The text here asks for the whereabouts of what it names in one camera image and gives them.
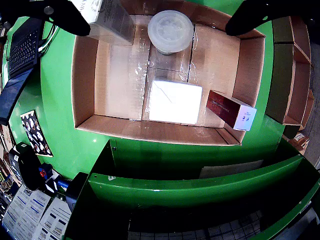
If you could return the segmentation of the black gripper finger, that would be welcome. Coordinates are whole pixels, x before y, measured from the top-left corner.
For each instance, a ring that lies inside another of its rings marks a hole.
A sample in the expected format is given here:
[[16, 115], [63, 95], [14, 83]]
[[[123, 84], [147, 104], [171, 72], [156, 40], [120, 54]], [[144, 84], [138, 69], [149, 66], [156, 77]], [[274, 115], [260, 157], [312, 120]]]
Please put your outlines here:
[[70, 0], [2, 0], [0, 18], [9, 30], [20, 17], [30, 17], [50, 22], [77, 35], [88, 36], [90, 25]]
[[320, 32], [318, 0], [244, 0], [225, 26], [229, 36], [246, 34], [275, 19], [298, 16], [317, 34]]

